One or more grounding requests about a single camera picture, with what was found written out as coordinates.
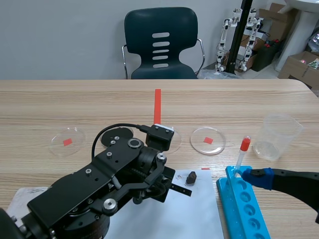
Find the floor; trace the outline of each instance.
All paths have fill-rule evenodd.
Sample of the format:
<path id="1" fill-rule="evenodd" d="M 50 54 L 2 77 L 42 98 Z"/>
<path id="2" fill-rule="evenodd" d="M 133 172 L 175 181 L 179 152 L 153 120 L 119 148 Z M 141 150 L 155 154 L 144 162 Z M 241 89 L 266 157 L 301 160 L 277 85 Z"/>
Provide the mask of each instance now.
<path id="1" fill-rule="evenodd" d="M 236 72 L 236 75 L 244 79 L 278 79 L 279 72 L 275 71 L 275 62 L 265 67 L 261 71 L 248 70 L 246 72 Z"/>

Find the red square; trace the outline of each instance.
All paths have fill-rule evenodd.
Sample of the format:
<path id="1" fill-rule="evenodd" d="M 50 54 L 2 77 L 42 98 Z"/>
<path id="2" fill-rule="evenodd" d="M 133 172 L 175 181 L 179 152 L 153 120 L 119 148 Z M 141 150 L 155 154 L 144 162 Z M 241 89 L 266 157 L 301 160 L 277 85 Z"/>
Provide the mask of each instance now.
<path id="1" fill-rule="evenodd" d="M 64 145 L 64 146 L 68 146 L 68 145 L 71 144 L 71 143 L 72 143 L 72 139 L 71 139 L 71 138 L 68 138 L 68 139 L 66 139 L 66 140 L 63 141 L 63 145 Z"/>
<path id="2" fill-rule="evenodd" d="M 204 139 L 204 143 L 212 144 L 212 143 L 213 143 L 213 139 L 206 137 L 206 138 Z"/>

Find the metal chair leg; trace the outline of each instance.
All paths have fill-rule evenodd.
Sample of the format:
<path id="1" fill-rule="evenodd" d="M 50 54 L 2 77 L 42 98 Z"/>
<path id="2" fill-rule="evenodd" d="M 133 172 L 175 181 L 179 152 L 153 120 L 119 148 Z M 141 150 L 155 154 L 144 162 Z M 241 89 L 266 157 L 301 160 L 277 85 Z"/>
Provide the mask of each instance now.
<path id="1" fill-rule="evenodd" d="M 125 54 L 124 54 L 124 48 L 127 47 L 126 45 L 122 46 L 122 55 L 124 60 L 124 70 L 125 70 L 125 77 L 128 79 L 128 70 L 126 68 L 126 61 L 125 61 Z"/>
<path id="2" fill-rule="evenodd" d="M 204 52 L 203 42 L 201 41 L 201 39 L 197 39 L 197 41 L 199 41 L 199 43 L 200 43 L 201 52 L 203 54 L 203 62 L 201 63 L 201 66 L 198 69 L 198 71 L 195 72 L 195 75 L 198 75 L 199 71 L 201 70 L 201 68 L 203 67 L 203 65 L 205 63 L 205 52 Z"/>

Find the red test tube cap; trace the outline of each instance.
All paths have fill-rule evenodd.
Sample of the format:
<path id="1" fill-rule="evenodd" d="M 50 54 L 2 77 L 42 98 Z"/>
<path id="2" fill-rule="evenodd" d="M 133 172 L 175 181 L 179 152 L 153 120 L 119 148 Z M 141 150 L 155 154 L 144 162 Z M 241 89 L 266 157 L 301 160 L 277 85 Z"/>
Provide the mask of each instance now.
<path id="1" fill-rule="evenodd" d="M 249 148 L 250 141 L 251 141 L 251 137 L 249 136 L 244 137 L 240 146 L 240 150 L 246 152 Z"/>

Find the red bar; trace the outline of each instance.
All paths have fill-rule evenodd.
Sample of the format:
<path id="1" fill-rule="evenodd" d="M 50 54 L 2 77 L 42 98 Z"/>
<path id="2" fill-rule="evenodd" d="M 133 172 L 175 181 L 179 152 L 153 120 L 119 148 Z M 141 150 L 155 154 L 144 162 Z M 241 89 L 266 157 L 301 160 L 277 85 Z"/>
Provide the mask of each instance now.
<path id="1" fill-rule="evenodd" d="M 154 124 L 160 124 L 161 118 L 161 89 L 155 89 L 155 102 L 154 102 Z"/>

